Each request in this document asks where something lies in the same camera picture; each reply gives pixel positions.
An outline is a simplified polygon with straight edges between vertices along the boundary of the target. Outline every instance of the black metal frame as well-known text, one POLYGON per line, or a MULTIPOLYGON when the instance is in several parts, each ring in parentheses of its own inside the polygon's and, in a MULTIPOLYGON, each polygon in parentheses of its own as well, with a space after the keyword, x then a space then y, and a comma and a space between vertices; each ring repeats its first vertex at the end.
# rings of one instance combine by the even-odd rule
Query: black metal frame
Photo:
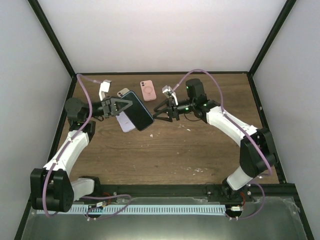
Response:
MULTIPOLYGON (((36 16, 39 19, 43 29, 45 30, 46 34, 48 35, 52 45, 54 46, 57 54, 59 55, 61 61, 63 62, 66 70, 68 71, 69 75, 72 78, 69 91, 67 94, 66 99, 71 98, 77 83, 76 73, 73 70, 71 63, 69 62, 67 55, 65 54, 61 44, 57 36, 55 35, 44 11, 42 10, 38 0, 28 0, 29 4, 31 5, 33 11, 35 12, 36 16)), ((291 9, 293 8, 296 0, 287 0, 284 4, 278 18, 276 19, 269 35, 267 36, 260 52, 258 53, 251 69, 249 72, 247 71, 212 71, 209 72, 211 74, 246 74, 248 78, 248 82, 252 91, 252 95, 254 98, 254 102, 256 104, 256 108, 262 123, 263 127, 268 127, 268 122, 264 113, 264 109, 261 105, 261 101, 259 99, 259 95, 254 83, 253 76, 256 73, 259 65, 263 61, 264 56, 268 52, 272 42, 277 36, 277 33, 281 29, 283 23, 285 22, 287 16, 289 15, 291 9)), ((83 75, 167 75, 167 74, 186 74, 187 72, 103 72, 103 73, 82 73, 83 75)), ((61 134, 63 131, 63 127, 67 118, 67 113, 65 110, 62 111, 61 117, 58 123, 58 127, 54 136, 54 140, 52 143, 52 147, 50 150, 49 158, 50 160, 58 150, 58 144, 61 138, 61 134)), ((306 218, 303 206, 300 202, 300 198, 296 187, 292 183, 287 183, 284 171, 282 169, 281 163, 279 162, 275 166, 277 177, 280 184, 262 184, 264 192, 266 196, 277 196, 277 197, 293 197, 296 205, 300 208, 300 218, 309 240, 313 240, 313 234, 311 232, 308 220, 306 218)), ((210 196, 208 192, 211 192, 213 188, 221 186, 220 184, 201 184, 201 185, 102 185, 102 190, 104 192, 117 192, 118 194, 130 194, 133 197, 208 197, 210 200, 210 196)), ((261 196, 260 189, 255 186, 250 186, 249 190, 252 193, 252 196, 261 196)), ((17 230, 15 239, 19 240, 22 238, 23 231, 27 222, 27 218, 29 216, 29 212, 31 209, 31 202, 28 201, 23 217, 21 219, 19 228, 17 230)))

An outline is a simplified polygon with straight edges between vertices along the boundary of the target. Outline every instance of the pink phone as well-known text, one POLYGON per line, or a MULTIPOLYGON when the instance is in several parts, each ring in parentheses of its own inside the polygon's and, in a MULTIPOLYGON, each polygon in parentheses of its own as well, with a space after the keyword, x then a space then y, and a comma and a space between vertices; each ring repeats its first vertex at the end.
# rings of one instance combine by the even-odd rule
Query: pink phone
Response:
POLYGON ((142 91, 143 100, 148 102, 157 99, 155 88, 151 80, 141 81, 140 87, 142 91))

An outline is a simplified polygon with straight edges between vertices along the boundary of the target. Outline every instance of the smartphone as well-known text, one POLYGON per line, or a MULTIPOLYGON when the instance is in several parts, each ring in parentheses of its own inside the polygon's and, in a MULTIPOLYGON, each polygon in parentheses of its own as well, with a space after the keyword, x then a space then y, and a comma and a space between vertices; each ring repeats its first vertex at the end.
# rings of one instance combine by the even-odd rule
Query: smartphone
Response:
MULTIPOLYGON (((124 88, 117 93, 117 96, 122 97, 129 91, 130 90, 128 88, 124 88)), ((118 116, 115 117, 122 129, 122 132, 127 133, 136 128, 124 112, 121 112, 118 116)))
POLYGON ((124 113, 139 131, 142 131, 154 123, 155 119, 138 98, 134 91, 125 93, 121 99, 132 101, 132 106, 124 110, 124 113))
POLYGON ((118 96, 119 98, 121 98, 123 95, 125 95, 125 94, 126 94, 127 92, 129 92, 129 91, 130 91, 130 90, 125 87, 124 89, 118 91, 117 96, 118 96))

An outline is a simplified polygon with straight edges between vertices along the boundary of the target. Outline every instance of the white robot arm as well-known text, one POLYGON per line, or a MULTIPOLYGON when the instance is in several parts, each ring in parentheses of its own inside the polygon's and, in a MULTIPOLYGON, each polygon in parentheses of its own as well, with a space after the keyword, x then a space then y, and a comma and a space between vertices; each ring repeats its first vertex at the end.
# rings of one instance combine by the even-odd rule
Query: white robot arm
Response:
POLYGON ((181 114, 193 112, 197 118, 220 129, 236 142, 240 147, 240 166, 223 181, 223 184, 228 186, 230 192, 241 189, 267 169, 265 162, 252 142, 238 127, 242 128, 254 140, 270 166, 273 166, 278 161, 274 140, 269 129, 258 129, 226 111, 223 112, 219 103, 207 99, 204 86, 197 78, 186 81, 186 90, 189 98, 178 101, 172 89, 169 86, 165 86, 162 92, 168 99, 154 109, 155 114, 153 117, 172 122, 173 118, 179 120, 179 115, 181 114), (160 116, 161 114, 167 114, 168 117, 162 117, 160 116))
MULTIPOLYGON (((105 80, 101 83, 99 89, 101 101, 91 104, 93 118, 116 116, 132 106, 132 101, 106 96, 105 93, 108 92, 109 87, 110 81, 105 80)), ((72 97, 66 101, 64 108, 70 124, 66 140, 43 168, 35 168, 30 175, 31 203, 34 209, 42 210, 43 201, 45 201, 48 210, 67 212, 75 200, 87 195, 101 194, 98 189, 100 181, 97 177, 83 176, 73 182, 69 180, 76 160, 95 134, 96 122, 90 120, 83 126, 89 117, 89 105, 72 97), (43 199, 44 188, 46 189, 45 199, 43 199)))

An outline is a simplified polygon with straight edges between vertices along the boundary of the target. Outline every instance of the wooden table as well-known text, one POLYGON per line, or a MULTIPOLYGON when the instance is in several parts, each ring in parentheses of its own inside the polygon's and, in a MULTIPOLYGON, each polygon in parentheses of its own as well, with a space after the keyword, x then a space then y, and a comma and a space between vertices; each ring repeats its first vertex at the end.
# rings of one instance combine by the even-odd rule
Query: wooden table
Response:
MULTIPOLYGON (((153 108, 165 99, 162 87, 174 87, 183 75, 99 75, 88 76, 103 81, 112 80, 109 94, 116 96, 128 88, 143 99, 139 83, 152 80, 157 99, 145 102, 153 108)), ((245 74, 215 74, 224 96, 226 110, 242 121, 261 127, 259 115, 245 74)), ((213 81, 206 75, 199 78, 209 99, 220 102, 213 81)), ((99 84, 83 80, 91 100, 99 101, 99 84)), ((177 90, 179 100, 187 98, 185 84, 177 90)), ((77 84, 74 97, 86 102, 77 84)), ((60 144, 66 139, 66 122, 60 144)), ((76 161, 70 179, 96 176, 102 184, 220 184, 239 166, 238 145, 219 129, 202 121, 192 122, 181 116, 180 121, 156 120, 144 131, 122 132, 115 117, 96 123, 95 135, 76 161)), ((262 183, 278 183, 277 176, 262 179, 262 183)))

